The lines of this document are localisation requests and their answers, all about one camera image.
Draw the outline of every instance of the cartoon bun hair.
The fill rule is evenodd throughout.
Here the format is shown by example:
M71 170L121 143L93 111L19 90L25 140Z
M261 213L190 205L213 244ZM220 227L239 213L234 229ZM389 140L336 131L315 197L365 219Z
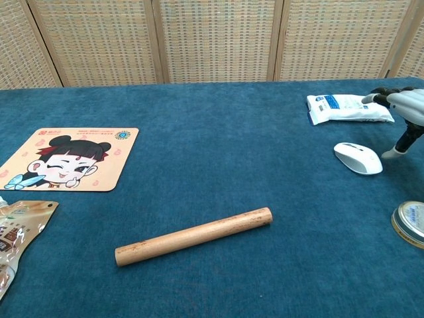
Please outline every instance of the cartoon bun hair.
M108 142L100 142L98 144L104 152L108 151L111 148L111 144L109 144Z
M65 144L67 142L71 141L71 136L59 136L59 137L55 137L53 138L48 144L50 146L60 146L62 144Z

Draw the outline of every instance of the woven screen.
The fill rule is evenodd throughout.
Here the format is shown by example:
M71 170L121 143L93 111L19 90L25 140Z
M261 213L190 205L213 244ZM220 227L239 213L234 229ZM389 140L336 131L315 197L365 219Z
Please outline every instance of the woven screen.
M23 9L0 1L0 89L58 86Z
M65 85L158 82L144 1L29 3Z
M400 65L397 76L417 76L424 78L424 21Z
M285 1L277 80L378 77L410 2Z
M265 81L275 4L154 0L170 82Z

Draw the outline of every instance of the cartoon character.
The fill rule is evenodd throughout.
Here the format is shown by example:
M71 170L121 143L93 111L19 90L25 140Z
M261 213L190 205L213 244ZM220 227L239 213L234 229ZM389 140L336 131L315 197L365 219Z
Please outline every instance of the cartoon character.
M40 149L38 160L28 165L28 172L15 176L5 189L20 190L24 187L68 188L78 187L84 176L97 171L97 162L103 161L108 142L71 140L70 136L58 136L49 142L50 147Z

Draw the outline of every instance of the wireless mouse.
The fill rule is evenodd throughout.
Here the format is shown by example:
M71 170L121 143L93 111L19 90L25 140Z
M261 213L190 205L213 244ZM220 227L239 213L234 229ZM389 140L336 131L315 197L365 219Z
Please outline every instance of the wireless mouse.
M383 171L382 162L372 150L359 144L341 142L334 147L335 155L345 166L357 174L379 174Z

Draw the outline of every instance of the round tin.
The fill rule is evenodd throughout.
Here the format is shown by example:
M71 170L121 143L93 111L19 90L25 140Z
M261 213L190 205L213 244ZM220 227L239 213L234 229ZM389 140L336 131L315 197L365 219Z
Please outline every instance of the round tin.
M403 202L392 215L392 225L401 238L424 248L424 203Z

